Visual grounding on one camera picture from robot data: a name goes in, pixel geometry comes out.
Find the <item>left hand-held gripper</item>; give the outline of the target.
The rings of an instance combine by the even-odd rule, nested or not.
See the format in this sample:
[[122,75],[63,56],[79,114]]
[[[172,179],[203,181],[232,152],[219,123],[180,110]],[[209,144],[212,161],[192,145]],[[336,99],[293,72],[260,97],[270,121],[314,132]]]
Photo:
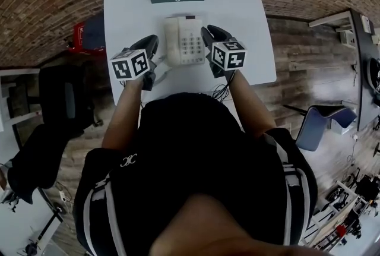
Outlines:
[[132,49],[126,48],[117,53],[109,60],[116,80],[127,82],[142,78],[142,89],[151,91],[156,79],[154,70],[157,66],[151,59],[156,54],[158,45],[158,36],[150,35],[135,42],[131,46]]

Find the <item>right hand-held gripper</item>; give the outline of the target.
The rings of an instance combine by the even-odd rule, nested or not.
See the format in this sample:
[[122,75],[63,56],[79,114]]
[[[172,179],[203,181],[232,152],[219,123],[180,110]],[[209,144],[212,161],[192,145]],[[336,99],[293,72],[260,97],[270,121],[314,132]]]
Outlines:
[[208,25],[201,27],[201,37],[209,50],[206,59],[209,61],[214,78],[220,78],[225,73],[233,73],[244,65],[247,49],[242,42],[232,39],[228,31]]

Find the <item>white telephone handset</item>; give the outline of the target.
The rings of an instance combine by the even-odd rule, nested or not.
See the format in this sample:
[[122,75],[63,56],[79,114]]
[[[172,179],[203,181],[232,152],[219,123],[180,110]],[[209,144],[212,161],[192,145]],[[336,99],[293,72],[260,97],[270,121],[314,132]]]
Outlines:
[[181,64],[179,50],[179,23],[177,17],[164,19],[164,34],[166,37],[166,60],[169,66],[176,67]]

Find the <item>white desk telephone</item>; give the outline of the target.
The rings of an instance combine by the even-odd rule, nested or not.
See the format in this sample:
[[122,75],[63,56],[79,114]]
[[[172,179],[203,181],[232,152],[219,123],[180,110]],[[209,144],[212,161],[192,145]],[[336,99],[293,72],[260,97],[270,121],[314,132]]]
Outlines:
[[203,64],[205,61],[205,49],[201,37],[202,18],[195,15],[177,18],[181,59],[179,66]]

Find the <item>person's left forearm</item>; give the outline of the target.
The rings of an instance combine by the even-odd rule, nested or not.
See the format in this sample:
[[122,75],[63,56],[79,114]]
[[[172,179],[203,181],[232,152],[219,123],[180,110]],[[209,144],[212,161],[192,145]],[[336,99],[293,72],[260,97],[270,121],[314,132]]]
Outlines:
[[102,141],[102,148],[126,151],[137,129],[142,79],[127,81]]

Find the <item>person's right forearm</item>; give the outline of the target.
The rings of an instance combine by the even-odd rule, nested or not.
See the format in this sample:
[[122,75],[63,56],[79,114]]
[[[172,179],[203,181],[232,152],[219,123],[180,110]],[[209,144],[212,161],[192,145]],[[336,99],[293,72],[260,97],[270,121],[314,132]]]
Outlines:
[[239,70],[235,72],[229,89],[240,123],[247,134],[259,138],[277,127],[271,112]]

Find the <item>white table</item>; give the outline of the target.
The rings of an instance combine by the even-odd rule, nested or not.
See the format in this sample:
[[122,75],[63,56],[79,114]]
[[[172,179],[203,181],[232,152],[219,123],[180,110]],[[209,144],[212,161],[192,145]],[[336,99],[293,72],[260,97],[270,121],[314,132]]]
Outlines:
[[252,87],[276,80],[273,46],[261,0],[204,0],[152,4],[150,0],[104,0],[104,29],[107,57],[143,37],[155,34],[159,46],[153,61],[157,64],[152,91],[141,94],[143,104],[170,94],[211,94],[225,78],[214,78],[208,61],[203,64],[170,67],[166,62],[163,22],[168,17],[195,15],[202,26],[212,24],[230,32],[247,48],[240,72]]

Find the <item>dark blue cloth bag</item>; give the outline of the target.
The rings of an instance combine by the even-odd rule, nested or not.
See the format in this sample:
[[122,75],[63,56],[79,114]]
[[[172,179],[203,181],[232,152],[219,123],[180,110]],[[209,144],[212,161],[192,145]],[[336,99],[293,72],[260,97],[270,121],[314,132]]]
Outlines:
[[105,46],[104,13],[100,12],[84,22],[83,48],[97,49]]

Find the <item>red fire equipment box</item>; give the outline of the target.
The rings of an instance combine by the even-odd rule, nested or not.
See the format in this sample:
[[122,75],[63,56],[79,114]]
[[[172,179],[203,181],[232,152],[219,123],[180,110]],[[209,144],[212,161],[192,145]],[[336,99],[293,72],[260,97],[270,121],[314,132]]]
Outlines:
[[96,54],[98,52],[103,52],[106,49],[106,44],[102,48],[97,49],[84,49],[83,48],[83,31],[84,31],[84,22],[81,22],[74,26],[73,42],[74,50],[77,52],[84,52],[88,54]]

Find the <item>person's black shirt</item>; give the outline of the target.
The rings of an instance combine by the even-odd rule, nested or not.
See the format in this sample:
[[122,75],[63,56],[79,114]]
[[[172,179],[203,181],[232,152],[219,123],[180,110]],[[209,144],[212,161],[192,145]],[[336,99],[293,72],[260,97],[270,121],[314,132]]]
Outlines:
[[225,105],[195,93],[146,104],[126,151],[86,155],[73,215],[80,244],[96,256],[118,256],[107,187],[126,256],[147,256],[196,194],[221,202],[252,238],[295,245],[318,197],[314,173],[288,130],[252,137]]

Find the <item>small white box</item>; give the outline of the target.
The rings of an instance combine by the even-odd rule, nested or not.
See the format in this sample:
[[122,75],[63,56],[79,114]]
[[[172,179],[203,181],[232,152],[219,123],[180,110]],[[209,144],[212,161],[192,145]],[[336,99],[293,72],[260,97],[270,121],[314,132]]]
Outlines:
[[355,48],[356,42],[354,39],[354,34],[351,30],[345,30],[340,32],[341,44],[347,47]]

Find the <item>blue chair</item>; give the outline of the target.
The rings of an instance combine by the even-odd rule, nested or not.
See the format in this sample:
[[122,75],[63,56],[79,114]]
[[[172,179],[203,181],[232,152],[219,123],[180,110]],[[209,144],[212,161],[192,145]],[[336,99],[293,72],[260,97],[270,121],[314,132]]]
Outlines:
[[307,110],[290,105],[285,108],[297,111],[303,116],[303,122],[296,139],[296,145],[307,151],[316,151],[328,121],[336,121],[342,128],[349,127],[357,118],[356,113],[343,105],[312,105]]

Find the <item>white desk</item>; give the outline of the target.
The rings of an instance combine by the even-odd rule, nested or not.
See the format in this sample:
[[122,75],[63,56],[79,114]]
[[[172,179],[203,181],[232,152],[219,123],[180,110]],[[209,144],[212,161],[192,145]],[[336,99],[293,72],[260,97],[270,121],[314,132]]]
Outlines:
[[20,122],[42,115],[42,111],[37,110],[21,116],[11,117],[8,99],[10,98],[10,90],[17,85],[15,82],[3,82],[3,78],[38,74],[39,72],[40,68],[0,69],[0,132],[4,132]]

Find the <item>dark grey desk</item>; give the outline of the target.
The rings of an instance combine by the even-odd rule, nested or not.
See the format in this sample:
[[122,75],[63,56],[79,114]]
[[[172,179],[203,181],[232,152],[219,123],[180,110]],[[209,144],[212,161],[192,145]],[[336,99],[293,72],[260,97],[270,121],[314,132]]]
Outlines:
[[372,40],[372,37],[375,35],[373,23],[367,16],[350,8],[346,11],[310,21],[308,22],[308,25],[309,27],[316,27],[345,19],[348,19],[350,22],[357,52],[356,71],[358,72],[358,75],[356,82],[359,85],[359,99],[356,123],[357,130],[361,131],[380,115],[380,107],[373,102],[375,93],[369,85],[366,76],[369,60],[372,58],[379,58],[377,45],[375,45]]

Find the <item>white carton box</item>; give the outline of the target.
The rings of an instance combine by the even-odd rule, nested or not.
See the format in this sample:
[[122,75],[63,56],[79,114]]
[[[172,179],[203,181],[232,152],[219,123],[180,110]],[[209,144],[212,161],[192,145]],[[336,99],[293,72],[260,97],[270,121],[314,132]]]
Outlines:
[[336,134],[344,135],[355,127],[356,121],[353,121],[348,127],[343,128],[336,120],[331,120],[331,131]]

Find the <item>round black white device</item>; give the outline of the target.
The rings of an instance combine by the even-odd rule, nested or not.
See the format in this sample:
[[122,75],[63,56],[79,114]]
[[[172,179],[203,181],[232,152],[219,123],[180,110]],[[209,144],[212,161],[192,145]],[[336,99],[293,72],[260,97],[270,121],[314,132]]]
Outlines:
[[368,60],[367,78],[372,90],[380,94],[380,59],[371,58]]

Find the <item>person's chin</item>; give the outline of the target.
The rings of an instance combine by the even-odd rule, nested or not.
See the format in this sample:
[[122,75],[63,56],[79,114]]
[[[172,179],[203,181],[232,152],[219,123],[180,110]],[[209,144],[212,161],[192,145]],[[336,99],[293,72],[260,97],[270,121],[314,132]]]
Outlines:
[[149,256],[302,256],[299,247],[252,239],[225,207],[206,195],[194,195],[157,237]]

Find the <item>white equipment rack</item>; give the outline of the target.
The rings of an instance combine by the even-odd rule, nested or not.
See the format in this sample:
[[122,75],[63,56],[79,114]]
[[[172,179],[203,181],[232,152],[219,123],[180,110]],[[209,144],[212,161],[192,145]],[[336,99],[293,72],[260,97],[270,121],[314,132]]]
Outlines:
[[329,193],[320,198],[300,244],[324,252],[347,243],[346,235],[362,236],[360,218],[378,208],[380,177],[360,175],[360,168],[346,179],[337,181]]

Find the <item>white workbench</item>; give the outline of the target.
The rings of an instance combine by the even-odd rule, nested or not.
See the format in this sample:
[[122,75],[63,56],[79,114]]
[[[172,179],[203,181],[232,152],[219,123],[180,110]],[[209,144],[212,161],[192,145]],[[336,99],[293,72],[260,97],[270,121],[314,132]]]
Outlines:
[[33,203],[19,201],[15,210],[0,204],[0,253],[3,256],[26,256],[25,247],[35,242],[35,256],[65,255],[52,237],[62,224],[47,196],[35,190]]

